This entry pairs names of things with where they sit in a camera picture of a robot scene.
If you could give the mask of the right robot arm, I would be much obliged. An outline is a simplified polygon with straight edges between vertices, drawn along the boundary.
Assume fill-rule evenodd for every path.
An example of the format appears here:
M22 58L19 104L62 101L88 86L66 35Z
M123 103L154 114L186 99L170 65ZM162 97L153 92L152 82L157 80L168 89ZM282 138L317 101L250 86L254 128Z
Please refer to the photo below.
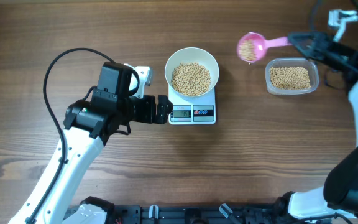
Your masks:
M358 218L358 49L316 31L292 32L288 41L304 58L342 73L354 114L356 148L329 173L323 187L290 195L287 221L308 223L341 217L349 222L352 217Z

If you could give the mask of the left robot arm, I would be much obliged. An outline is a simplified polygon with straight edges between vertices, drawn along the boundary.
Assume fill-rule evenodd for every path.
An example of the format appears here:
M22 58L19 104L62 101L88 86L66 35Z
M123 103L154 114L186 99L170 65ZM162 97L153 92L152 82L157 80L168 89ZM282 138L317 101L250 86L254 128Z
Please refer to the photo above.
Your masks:
M60 141L22 208L11 223L63 223L64 215L90 164L109 137L120 134L131 121L165 124L173 105L165 95L145 95L151 83L150 67L106 62L97 86L70 105Z

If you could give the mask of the pink plastic scoop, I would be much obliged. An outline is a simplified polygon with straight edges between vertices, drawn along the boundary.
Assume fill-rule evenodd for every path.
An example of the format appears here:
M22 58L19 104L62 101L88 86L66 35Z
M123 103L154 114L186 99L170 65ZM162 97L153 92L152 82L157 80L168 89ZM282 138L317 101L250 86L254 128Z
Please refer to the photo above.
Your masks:
M249 32L237 43L237 56L249 63L254 63L262 59L269 48L290 46L287 37L279 37L272 40L266 40L264 36L255 32Z

